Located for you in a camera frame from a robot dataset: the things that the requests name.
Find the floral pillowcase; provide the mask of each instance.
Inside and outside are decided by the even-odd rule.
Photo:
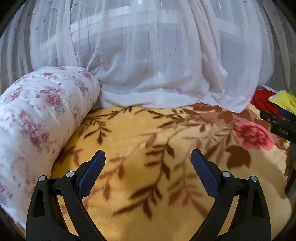
[[[100,84],[78,67],[44,67],[0,96],[0,205],[26,227],[37,179],[97,101]]]

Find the sheer white curtain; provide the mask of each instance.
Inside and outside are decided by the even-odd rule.
[[[262,13],[269,19],[274,39],[275,69],[265,85],[277,91],[296,94],[296,34],[291,25],[271,1],[260,1]]]
[[[210,0],[220,34],[222,65],[228,73],[225,96],[218,104],[240,112],[251,101],[258,83],[273,73],[273,43],[255,0]]]
[[[31,0],[0,39],[1,91],[70,65],[102,82],[102,107],[202,101],[241,112],[257,85],[293,88],[295,43],[270,0]]]

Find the yellow cloth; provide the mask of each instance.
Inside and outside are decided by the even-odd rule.
[[[296,96],[286,91],[279,91],[277,94],[269,97],[268,100],[285,110],[290,110],[296,115]]]
[[[251,105],[241,114],[203,104],[161,110],[97,110],[87,115],[65,146],[52,178],[76,170],[101,149],[106,164],[83,204],[105,238],[187,241],[214,203],[189,160],[191,151],[199,148],[222,171],[230,170],[244,179],[258,177],[275,237],[291,215],[283,176],[289,143],[258,124],[269,128]],[[258,135],[269,133],[266,138],[273,139],[272,148],[265,139],[251,139],[248,128]],[[59,201],[70,231],[76,233],[62,199]],[[236,203],[237,198],[221,233],[228,230]]]

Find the blue gripper pad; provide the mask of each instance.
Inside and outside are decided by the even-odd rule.
[[[191,163],[207,194],[217,200],[219,197],[219,182],[197,150],[191,153]]]
[[[103,151],[98,151],[91,160],[91,164],[86,169],[85,173],[82,175],[78,181],[78,193],[77,196],[81,200],[84,197],[87,197],[96,180],[98,179],[104,165],[106,162],[106,156]]]
[[[279,114],[285,117],[286,119],[291,121],[295,119],[295,115],[292,112],[289,112],[281,107],[279,107],[278,110],[279,110]]]

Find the red cloth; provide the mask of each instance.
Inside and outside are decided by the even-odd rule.
[[[268,113],[275,115],[278,118],[283,119],[284,117],[279,114],[279,107],[268,100],[268,98],[273,95],[275,95],[274,92],[268,91],[266,89],[256,90],[251,104],[254,105],[260,111],[264,110]]]

